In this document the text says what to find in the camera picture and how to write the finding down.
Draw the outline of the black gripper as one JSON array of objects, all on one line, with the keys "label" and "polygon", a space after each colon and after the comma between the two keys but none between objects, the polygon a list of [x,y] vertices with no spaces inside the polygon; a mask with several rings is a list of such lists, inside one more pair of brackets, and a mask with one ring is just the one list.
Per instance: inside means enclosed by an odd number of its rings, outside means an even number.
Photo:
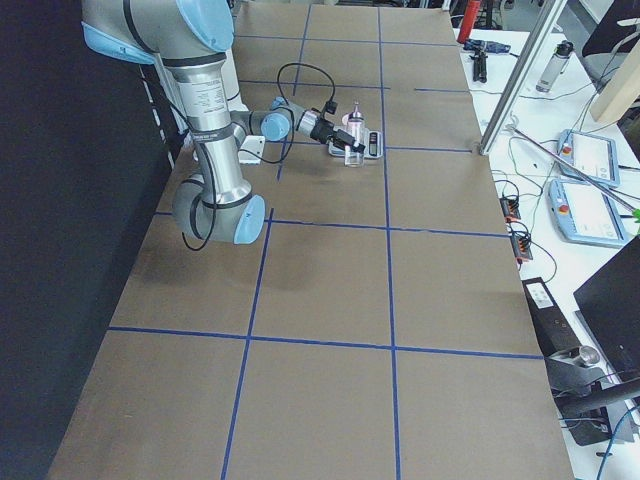
[{"label": "black gripper", "polygon": [[319,118],[314,124],[310,138],[318,141],[321,144],[332,143],[339,149],[344,149],[348,152],[364,153],[365,146],[354,141],[354,137],[342,129],[338,129],[335,125],[324,118]]}]

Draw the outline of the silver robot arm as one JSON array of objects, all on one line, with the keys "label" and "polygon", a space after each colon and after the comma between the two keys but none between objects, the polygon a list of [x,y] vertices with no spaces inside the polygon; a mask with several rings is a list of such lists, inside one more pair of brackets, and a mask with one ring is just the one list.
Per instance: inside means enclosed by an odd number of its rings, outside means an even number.
[{"label": "silver robot arm", "polygon": [[239,152],[249,135],[271,141],[302,133],[362,154],[363,141],[326,119],[333,100],[317,111],[278,96],[267,111],[233,111],[223,65],[234,40],[228,1],[85,1],[87,46],[105,56],[151,65],[159,59],[174,78],[183,118],[195,143],[198,170],[178,187],[173,218],[184,238],[251,244],[260,235],[264,199],[243,177]]}]

